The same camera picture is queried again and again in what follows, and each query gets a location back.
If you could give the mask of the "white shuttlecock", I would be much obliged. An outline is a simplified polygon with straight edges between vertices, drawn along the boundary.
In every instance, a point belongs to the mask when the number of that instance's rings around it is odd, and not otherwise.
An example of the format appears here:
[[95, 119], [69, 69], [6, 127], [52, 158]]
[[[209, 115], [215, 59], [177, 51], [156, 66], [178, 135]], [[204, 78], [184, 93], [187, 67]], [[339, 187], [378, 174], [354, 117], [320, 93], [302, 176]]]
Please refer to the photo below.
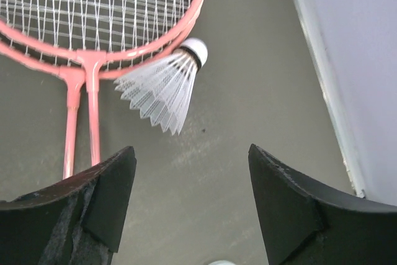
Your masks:
[[117, 78], [115, 90], [131, 110], [153, 127], [180, 134], [189, 110], [197, 73], [207, 62], [208, 49], [199, 38], [184, 40], [170, 55]]

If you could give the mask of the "clear round tube lid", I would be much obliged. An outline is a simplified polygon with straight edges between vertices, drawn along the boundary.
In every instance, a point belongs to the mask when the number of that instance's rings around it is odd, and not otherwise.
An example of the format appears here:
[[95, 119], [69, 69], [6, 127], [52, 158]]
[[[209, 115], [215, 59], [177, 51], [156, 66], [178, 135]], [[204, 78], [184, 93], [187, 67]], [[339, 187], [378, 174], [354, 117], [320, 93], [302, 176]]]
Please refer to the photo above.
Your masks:
[[229, 260], [221, 259], [208, 263], [208, 265], [236, 265], [236, 263]]

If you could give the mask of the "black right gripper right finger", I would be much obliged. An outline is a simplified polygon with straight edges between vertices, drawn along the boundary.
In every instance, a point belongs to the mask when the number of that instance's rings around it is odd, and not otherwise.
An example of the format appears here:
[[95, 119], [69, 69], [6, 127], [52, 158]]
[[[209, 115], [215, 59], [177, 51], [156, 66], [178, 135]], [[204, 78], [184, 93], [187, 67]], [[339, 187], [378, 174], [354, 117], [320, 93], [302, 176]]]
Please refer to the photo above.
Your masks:
[[330, 187], [249, 148], [269, 264], [396, 264], [396, 207]]

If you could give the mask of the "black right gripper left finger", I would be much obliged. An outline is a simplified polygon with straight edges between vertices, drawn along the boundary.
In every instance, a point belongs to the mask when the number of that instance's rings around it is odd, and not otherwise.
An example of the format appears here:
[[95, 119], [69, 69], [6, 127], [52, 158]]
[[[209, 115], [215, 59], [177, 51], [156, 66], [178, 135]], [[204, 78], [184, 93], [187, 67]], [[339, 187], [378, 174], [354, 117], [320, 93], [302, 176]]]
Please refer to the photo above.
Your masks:
[[1, 264], [111, 264], [135, 172], [127, 146], [56, 184], [1, 201]]

